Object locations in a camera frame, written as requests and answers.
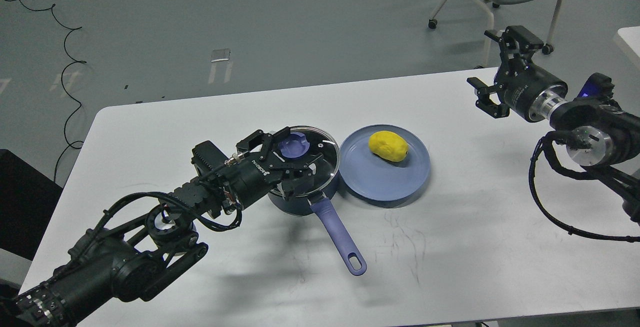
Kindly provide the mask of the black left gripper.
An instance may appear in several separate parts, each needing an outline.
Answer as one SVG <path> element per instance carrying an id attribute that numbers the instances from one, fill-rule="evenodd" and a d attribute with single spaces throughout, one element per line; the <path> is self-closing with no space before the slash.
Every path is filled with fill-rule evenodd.
<path id="1" fill-rule="evenodd" d="M 235 145 L 238 153 L 247 155 L 227 167 L 229 188 L 240 209 L 245 210 L 269 192 L 290 201 L 311 197 L 325 187 L 324 154 L 292 159 L 271 151 L 290 133 L 289 126 L 277 132 L 257 129 Z M 258 146 L 260 151 L 252 152 Z"/>

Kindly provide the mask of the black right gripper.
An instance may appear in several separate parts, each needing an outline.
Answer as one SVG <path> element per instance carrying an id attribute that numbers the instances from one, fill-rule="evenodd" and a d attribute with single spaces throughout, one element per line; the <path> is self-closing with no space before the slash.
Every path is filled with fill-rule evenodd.
<path id="1" fill-rule="evenodd" d="M 507 26 L 501 35 L 497 30 L 486 30 L 484 35 L 498 43 L 501 64 L 494 77 L 498 88 L 476 77 L 466 79 L 475 90 L 476 108 L 494 119 L 509 117 L 511 108 L 527 122 L 548 120 L 557 104 L 566 102 L 569 86 L 533 63 L 543 40 L 522 25 Z M 494 93 L 502 103 L 491 99 Z"/>

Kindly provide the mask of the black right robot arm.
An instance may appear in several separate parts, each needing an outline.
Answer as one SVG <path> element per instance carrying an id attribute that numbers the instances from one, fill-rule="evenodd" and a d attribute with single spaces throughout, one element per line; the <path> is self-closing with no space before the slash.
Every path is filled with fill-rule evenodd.
<path id="1" fill-rule="evenodd" d="M 498 44 L 501 64 L 491 85 L 467 78 L 477 96 L 476 107 L 495 119 L 515 112 L 526 122 L 547 120 L 551 126 L 535 145 L 528 170 L 529 189 L 538 209 L 569 235 L 637 243 L 637 236 L 601 235 L 558 220 L 544 208 L 535 186 L 537 161 L 544 155 L 557 174 L 576 181 L 600 181 L 610 188 L 624 200 L 630 220 L 639 222 L 639 179 L 616 168 L 639 154 L 639 118 L 614 100 L 612 79 L 595 72 L 578 95 L 567 100 L 568 85 L 533 62 L 536 52 L 547 49 L 540 38 L 521 25 L 484 34 Z"/>

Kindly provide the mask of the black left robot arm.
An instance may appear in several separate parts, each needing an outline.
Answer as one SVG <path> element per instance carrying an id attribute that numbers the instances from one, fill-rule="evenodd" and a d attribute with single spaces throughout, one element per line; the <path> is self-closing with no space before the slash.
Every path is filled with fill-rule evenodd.
<path id="1" fill-rule="evenodd" d="M 74 327 L 112 298 L 153 299 L 208 252 L 194 222 L 231 231 L 247 207 L 275 188 L 291 198 L 323 158 L 337 156 L 329 145 L 290 127 L 258 129 L 230 157 L 211 141 L 196 145 L 194 179 L 170 193 L 136 192 L 116 201 L 69 249 L 69 262 L 27 292 L 2 298 L 1 325 Z"/>

